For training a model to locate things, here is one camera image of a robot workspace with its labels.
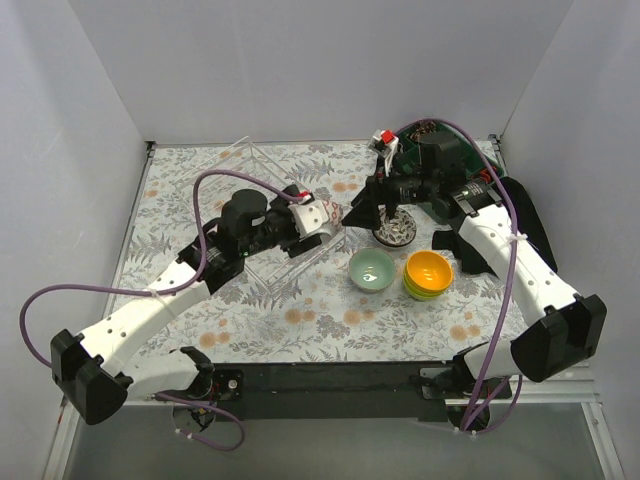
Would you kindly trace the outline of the red diamond patterned bowl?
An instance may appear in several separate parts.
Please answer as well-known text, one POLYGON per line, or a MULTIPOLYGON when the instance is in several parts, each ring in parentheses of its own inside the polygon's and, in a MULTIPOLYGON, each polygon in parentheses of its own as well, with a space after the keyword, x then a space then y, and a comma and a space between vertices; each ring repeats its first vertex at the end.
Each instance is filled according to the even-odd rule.
POLYGON ((342 206, 333 201, 322 201, 322 205, 327 214, 324 222, 327 231, 331 236, 335 236, 342 229, 343 209, 342 206))

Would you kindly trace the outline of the pink speckled bowl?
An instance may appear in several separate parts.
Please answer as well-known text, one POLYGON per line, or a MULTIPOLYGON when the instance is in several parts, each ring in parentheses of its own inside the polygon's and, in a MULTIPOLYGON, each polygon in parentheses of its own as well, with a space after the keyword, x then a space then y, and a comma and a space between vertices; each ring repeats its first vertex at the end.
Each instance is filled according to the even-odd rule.
POLYGON ((390 218, 384 208, 380 209, 381 226, 373 231, 374 238, 384 246, 401 248, 412 243, 417 234, 414 217, 405 209, 398 208, 390 218))

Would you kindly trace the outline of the mint green floral bowl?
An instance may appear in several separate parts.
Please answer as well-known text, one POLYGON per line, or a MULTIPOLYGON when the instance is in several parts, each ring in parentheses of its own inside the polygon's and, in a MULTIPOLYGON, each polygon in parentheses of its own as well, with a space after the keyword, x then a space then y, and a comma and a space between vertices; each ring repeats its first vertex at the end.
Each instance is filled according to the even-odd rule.
POLYGON ((353 254, 348 264, 351 281, 361 290, 375 293, 387 289, 396 279, 392 257, 377 248, 365 248, 353 254))

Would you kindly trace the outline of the orange bowl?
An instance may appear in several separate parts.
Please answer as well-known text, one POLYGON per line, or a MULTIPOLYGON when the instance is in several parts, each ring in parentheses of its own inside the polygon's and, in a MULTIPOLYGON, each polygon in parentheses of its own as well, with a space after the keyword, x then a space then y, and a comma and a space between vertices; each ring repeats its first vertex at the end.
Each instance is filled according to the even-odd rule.
POLYGON ((454 271, 449 261, 434 251, 417 251, 405 263, 409 283, 423 292, 436 293, 449 288, 454 271))

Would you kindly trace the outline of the white wire dish rack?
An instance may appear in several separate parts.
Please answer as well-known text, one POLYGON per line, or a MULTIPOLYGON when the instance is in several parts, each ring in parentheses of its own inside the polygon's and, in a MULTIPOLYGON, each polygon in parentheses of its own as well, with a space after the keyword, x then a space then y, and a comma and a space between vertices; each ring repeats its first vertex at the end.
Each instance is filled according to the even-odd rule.
MULTIPOLYGON (((316 200, 345 206, 344 196, 337 200, 330 198, 330 176, 339 171, 335 167, 332 146, 256 145, 244 138, 222 150, 205 149, 203 152, 204 160, 173 182, 176 194, 187 207, 193 206, 193 184, 203 172, 225 170, 238 174, 236 177, 212 175, 201 181, 198 205, 204 223, 220 218, 224 212, 238 213, 246 205, 259 207, 261 194, 271 202, 278 196, 277 190, 289 196, 307 191, 316 200)), ((290 258, 279 247, 259 253, 258 245, 254 243, 244 272, 261 288, 278 293, 344 237, 342 228, 332 238, 322 238, 320 246, 295 258, 290 258)))

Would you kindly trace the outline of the lime green bowl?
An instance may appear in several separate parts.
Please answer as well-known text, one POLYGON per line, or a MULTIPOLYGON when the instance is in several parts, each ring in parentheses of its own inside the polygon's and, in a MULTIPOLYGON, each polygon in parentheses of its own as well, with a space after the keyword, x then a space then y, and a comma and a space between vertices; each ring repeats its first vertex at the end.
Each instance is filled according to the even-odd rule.
POLYGON ((403 279, 403 285, 407 293, 418 301, 427 301, 433 298, 437 298, 444 293, 444 290, 437 292, 423 291, 422 289, 412 285, 407 277, 403 279))

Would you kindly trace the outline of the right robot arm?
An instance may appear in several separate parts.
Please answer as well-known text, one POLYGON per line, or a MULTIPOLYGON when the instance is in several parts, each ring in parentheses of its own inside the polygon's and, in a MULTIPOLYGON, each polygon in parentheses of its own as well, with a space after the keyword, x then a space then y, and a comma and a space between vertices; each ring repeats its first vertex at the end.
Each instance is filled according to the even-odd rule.
POLYGON ((607 309, 597 295, 583 296, 563 281, 519 230, 519 216, 504 180, 491 164, 471 173, 466 148, 474 144, 444 122, 401 134, 376 131, 373 174, 351 203, 343 223, 378 230, 404 205, 428 204, 449 225, 449 249, 468 273, 487 271, 504 283, 527 324, 513 340, 496 337, 455 355, 437 375, 442 390, 475 397, 491 378, 521 375, 540 383, 592 357, 607 309))

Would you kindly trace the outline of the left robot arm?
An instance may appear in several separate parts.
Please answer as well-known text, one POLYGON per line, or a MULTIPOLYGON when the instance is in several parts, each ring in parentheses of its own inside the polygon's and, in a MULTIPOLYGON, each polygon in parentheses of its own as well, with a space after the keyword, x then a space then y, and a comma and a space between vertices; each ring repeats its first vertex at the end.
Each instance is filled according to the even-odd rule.
POLYGON ((209 299, 240 275, 247 258, 278 247, 295 258, 328 242, 339 230, 342 209, 333 202, 303 198, 291 185, 274 200, 261 192, 235 192, 219 217, 145 290, 100 322, 51 341, 51 370, 83 420, 96 425, 127 399, 174 392, 186 400, 208 398, 215 367, 193 346, 145 362, 135 354, 183 312, 209 299))

